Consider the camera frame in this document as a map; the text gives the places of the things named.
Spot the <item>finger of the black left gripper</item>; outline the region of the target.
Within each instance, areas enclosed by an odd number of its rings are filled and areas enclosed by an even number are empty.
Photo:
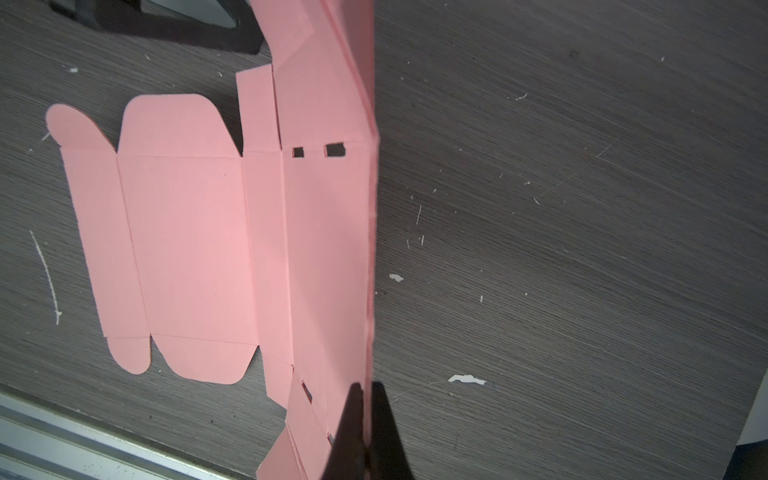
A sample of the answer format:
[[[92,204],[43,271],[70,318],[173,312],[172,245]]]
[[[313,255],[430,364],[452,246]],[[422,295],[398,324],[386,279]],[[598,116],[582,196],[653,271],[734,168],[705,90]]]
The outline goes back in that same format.
[[[142,10],[140,1],[50,1],[52,11],[92,30],[202,47],[257,54],[264,35],[247,1],[219,1],[234,22],[221,26],[180,13],[165,16]]]

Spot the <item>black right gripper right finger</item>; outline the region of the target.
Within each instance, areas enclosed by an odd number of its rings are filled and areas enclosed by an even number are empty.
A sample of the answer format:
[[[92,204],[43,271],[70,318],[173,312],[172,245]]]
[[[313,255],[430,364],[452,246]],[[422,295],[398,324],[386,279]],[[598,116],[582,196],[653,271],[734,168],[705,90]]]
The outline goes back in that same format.
[[[376,480],[414,480],[384,385],[372,383],[368,471]]]

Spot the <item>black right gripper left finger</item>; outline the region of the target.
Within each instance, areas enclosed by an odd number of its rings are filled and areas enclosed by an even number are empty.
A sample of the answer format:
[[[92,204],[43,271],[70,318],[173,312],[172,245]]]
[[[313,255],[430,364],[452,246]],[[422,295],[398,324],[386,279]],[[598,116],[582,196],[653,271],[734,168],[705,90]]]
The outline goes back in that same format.
[[[359,383],[350,386],[337,434],[322,480],[361,480],[365,478],[366,446],[363,438],[363,390]]]

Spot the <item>pink paper boxes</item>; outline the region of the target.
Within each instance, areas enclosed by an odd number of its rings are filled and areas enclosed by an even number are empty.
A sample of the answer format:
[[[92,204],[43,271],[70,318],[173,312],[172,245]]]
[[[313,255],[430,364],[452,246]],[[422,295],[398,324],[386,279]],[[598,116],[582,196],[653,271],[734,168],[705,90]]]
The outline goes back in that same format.
[[[240,381],[263,361],[286,425],[261,479],[317,479],[372,377],[373,5],[255,1],[269,64],[236,76],[243,142],[197,94],[141,95],[112,144],[51,106],[103,335],[140,374]]]

